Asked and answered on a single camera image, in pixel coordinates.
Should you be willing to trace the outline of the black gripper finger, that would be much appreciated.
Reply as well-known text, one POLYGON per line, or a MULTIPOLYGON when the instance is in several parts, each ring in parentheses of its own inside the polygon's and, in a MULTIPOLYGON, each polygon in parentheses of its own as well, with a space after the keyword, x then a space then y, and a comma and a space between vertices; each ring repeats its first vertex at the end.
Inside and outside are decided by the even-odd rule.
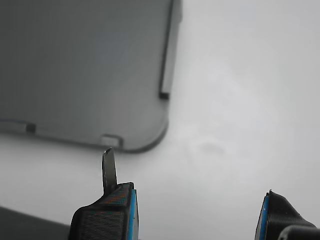
POLYGON ((290 202, 272 190, 266 193, 255 240, 320 240, 320 229, 305 220, 290 202))
POLYGON ((117 183, 112 148, 102 155, 102 196, 73 214, 69 240, 138 240, 139 213, 133 182, 117 183))

